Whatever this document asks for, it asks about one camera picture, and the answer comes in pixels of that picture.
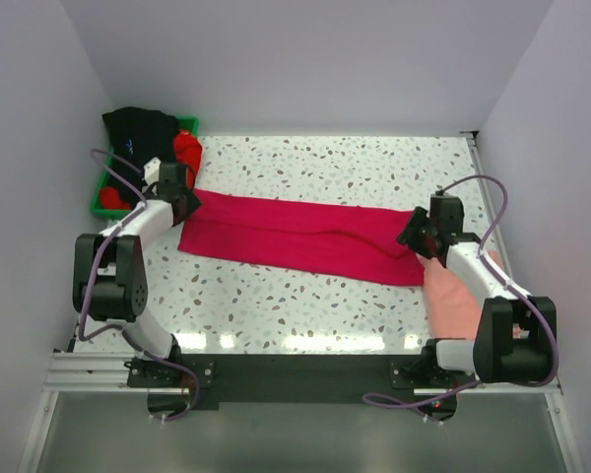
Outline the magenta t shirt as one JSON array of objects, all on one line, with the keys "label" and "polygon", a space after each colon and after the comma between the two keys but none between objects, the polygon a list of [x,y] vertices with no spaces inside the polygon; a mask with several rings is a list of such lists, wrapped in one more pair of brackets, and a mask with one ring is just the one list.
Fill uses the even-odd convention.
[{"label": "magenta t shirt", "polygon": [[411,287],[417,255],[398,243],[411,212],[229,196],[201,190],[179,250],[198,256]]}]

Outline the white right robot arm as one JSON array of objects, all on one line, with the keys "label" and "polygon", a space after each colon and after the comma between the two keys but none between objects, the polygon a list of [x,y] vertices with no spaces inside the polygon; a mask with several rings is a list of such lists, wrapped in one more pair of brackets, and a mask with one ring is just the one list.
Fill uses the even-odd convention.
[{"label": "white right robot arm", "polygon": [[555,303],[516,284],[463,221],[462,201],[437,192],[398,237],[425,270],[431,337],[422,381],[440,387],[466,372],[484,383],[550,383],[558,373]]}]

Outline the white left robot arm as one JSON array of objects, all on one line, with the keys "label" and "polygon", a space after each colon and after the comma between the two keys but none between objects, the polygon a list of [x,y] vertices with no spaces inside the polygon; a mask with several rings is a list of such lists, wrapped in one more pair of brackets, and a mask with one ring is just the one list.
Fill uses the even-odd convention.
[{"label": "white left robot arm", "polygon": [[77,337],[88,342],[114,330],[142,359],[152,359],[149,373],[162,386],[178,384],[184,363],[172,353],[177,342],[148,309],[149,288],[144,250],[162,233],[183,223],[201,201],[182,163],[152,163],[147,187],[137,193],[133,210],[97,234],[75,241],[72,300],[80,313]]}]

